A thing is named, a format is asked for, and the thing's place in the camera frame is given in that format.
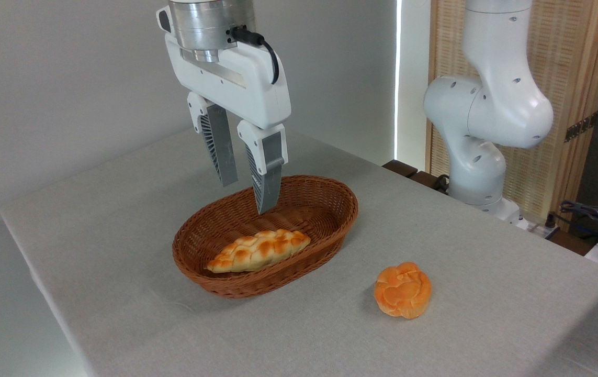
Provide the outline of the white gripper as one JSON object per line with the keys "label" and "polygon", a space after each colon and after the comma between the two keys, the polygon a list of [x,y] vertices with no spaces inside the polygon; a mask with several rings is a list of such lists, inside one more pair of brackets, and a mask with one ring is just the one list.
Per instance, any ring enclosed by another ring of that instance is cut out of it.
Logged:
{"label": "white gripper", "polygon": [[267,212],[277,205],[288,162],[280,123],[291,115],[291,101],[280,58],[233,35],[256,31],[254,7],[168,5],[156,17],[175,76],[192,91],[189,114],[222,186],[238,181],[229,110],[244,119],[237,131],[246,145],[256,208],[260,215]]}

